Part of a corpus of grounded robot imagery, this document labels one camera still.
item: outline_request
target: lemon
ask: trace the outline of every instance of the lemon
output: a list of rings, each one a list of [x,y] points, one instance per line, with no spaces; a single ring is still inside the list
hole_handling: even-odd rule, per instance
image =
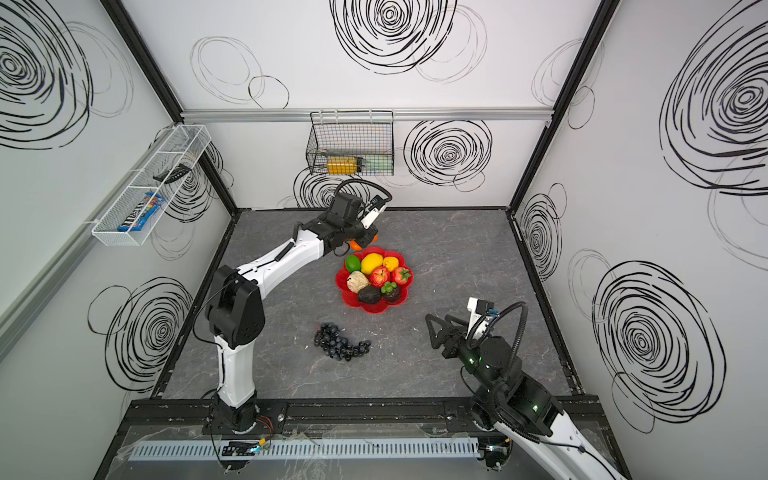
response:
[[[360,264],[360,271],[365,275],[370,275],[372,271],[374,271],[377,267],[382,266],[383,264],[384,257],[378,253],[369,253],[366,255],[366,258],[362,259],[362,263]]]
[[[396,257],[385,257],[383,265],[386,267],[387,270],[391,272],[395,268],[400,266],[400,262],[399,260],[397,260]]]

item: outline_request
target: white wall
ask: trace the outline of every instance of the white wall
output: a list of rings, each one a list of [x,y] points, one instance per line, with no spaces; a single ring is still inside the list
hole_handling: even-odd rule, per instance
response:
[[[21,7],[4,10],[9,31],[28,35],[26,45],[34,52],[18,57],[18,65],[22,58],[30,65],[40,61],[38,78],[46,80],[36,84],[31,71],[19,73],[23,69],[16,71],[22,80],[12,82],[11,70],[5,73],[8,77],[0,76],[0,131],[25,130],[0,134],[0,190],[14,199],[2,213],[0,311],[82,222],[93,220],[88,218],[92,210],[133,167],[157,130],[170,122],[98,2],[52,2],[51,7],[35,0],[29,4],[51,19],[49,26],[62,30],[57,36],[67,48],[46,51],[42,45],[45,38],[54,36],[50,30],[37,25],[33,32],[24,23],[28,17],[11,13]],[[45,60],[48,55],[53,58],[50,64]],[[59,71],[67,84],[51,83]],[[73,89],[72,83],[78,86]],[[59,101],[52,94],[35,100],[34,95],[25,94],[48,87],[53,92],[63,87],[64,99]],[[92,92],[90,99],[86,91]],[[37,118],[41,125],[20,127],[16,115],[41,115]]]
[[[765,478],[768,197],[745,194],[766,193],[767,18],[764,0],[625,0],[594,115],[561,127],[518,211],[634,478]]]
[[[543,128],[542,121],[453,121],[435,122],[445,131],[445,141],[456,147],[477,142],[474,154],[462,154],[458,165],[438,169],[435,174],[423,168],[425,156],[413,152],[413,141],[406,138],[416,122],[396,122],[394,125],[394,176],[363,177],[386,187],[394,197],[395,207],[475,207],[507,205],[515,192],[530,152]],[[237,182],[232,192],[240,207],[270,209],[283,207],[321,207],[323,204],[302,200],[302,191],[332,190],[346,176],[316,175],[308,178],[304,151],[310,135],[309,123],[210,124],[227,169]],[[488,155],[482,153],[487,149]],[[404,155],[414,155],[409,163],[426,183],[409,171]],[[475,166],[484,167],[474,173]],[[458,181],[451,173],[464,172]]]
[[[233,0],[222,8],[202,1],[125,2],[186,109],[331,110],[552,105],[599,2],[370,2],[373,10],[363,9],[356,22],[344,5],[360,3]],[[412,6],[410,13],[405,5]],[[402,149],[408,154],[406,138],[414,126],[395,125],[395,176],[376,180],[400,186],[393,192],[400,206],[464,207],[508,204],[542,123],[489,121],[488,166],[457,185],[441,186],[431,184],[428,174],[419,181],[419,173],[406,167]],[[240,207],[291,205],[286,198],[293,195],[293,180],[307,166],[309,123],[210,129],[228,168],[245,180],[234,188]],[[459,161],[429,159],[425,167],[457,171],[486,163],[476,154],[462,155]]]
[[[598,6],[597,0],[420,0],[408,2],[409,15],[402,9],[406,2],[373,2],[399,6],[386,9],[399,19],[387,25],[386,12],[375,17],[365,9],[361,23],[351,22],[343,3],[233,0],[222,8],[201,0],[128,0],[125,5],[184,108],[258,108],[247,94],[247,82],[258,75],[285,85],[289,108],[537,105],[531,80],[541,61],[558,46],[582,38]],[[339,40],[337,26],[349,41]],[[361,33],[366,29],[378,37],[366,37]],[[386,41],[388,34],[404,41]],[[197,43],[216,37],[227,40]],[[349,49],[358,63],[343,46],[363,40],[381,54]],[[405,40],[423,45],[432,57],[415,65],[425,52],[411,54]],[[198,50],[196,45],[205,46]],[[420,72],[452,81],[430,81]],[[254,96],[257,85],[252,84]],[[257,101],[281,108],[284,93],[268,79]]]
[[[60,1],[51,7],[36,0],[26,6],[35,5],[57,29],[38,33],[44,38],[63,35],[61,45],[70,46],[73,66],[58,67],[71,73],[66,85],[85,78],[84,85],[91,88],[87,75],[72,70],[85,68],[82,62],[87,61],[94,94],[88,121],[82,117],[69,123],[79,118],[72,112],[88,111],[87,104],[74,101],[81,91],[65,89],[65,120],[52,115],[48,104],[35,105],[29,97],[20,97],[23,105],[10,102],[9,92],[15,91],[9,75],[21,78],[23,68],[12,64],[10,55],[0,62],[0,125],[5,129],[0,129],[0,187],[6,199],[0,309],[89,220],[86,216],[169,121],[99,2]],[[0,9],[0,37],[21,32],[21,38],[40,45],[28,31],[30,24],[9,13],[17,11],[11,2],[2,2]],[[0,43],[6,53],[9,43]],[[72,56],[80,48],[85,60]],[[34,48],[27,52],[34,57],[28,65],[55,57],[55,52]],[[9,132],[9,117],[19,112],[49,115],[44,118],[50,121],[26,132]],[[56,128],[62,133],[45,138]],[[89,252],[0,363],[0,477],[93,477],[127,404],[149,395],[228,221],[197,168],[142,247],[99,243]]]

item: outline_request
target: wire basket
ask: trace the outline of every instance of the wire basket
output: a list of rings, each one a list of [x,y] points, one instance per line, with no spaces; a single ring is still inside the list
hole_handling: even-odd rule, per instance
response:
[[[310,117],[306,163],[312,174],[394,175],[392,111],[318,111]]]
[[[209,143],[210,135],[204,125],[175,126],[93,227],[94,237],[110,247],[143,244]],[[187,172],[174,179],[174,172],[183,172],[177,170],[179,167]],[[134,222],[139,217],[146,217],[140,227]]]

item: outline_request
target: grape bunch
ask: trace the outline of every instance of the grape bunch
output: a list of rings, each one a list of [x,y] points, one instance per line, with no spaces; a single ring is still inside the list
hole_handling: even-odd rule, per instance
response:
[[[371,351],[370,340],[364,340],[355,345],[341,335],[341,330],[335,323],[322,323],[315,333],[314,343],[315,346],[323,349],[328,357],[339,361],[344,359],[349,362],[353,357],[363,356]]]

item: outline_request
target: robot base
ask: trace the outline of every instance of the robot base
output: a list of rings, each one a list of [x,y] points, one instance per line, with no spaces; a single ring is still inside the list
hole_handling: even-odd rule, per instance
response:
[[[213,418],[211,431],[226,435],[227,433],[244,434],[250,432],[256,425],[259,407],[256,405],[256,393],[238,408],[233,408],[218,396],[213,397]]]

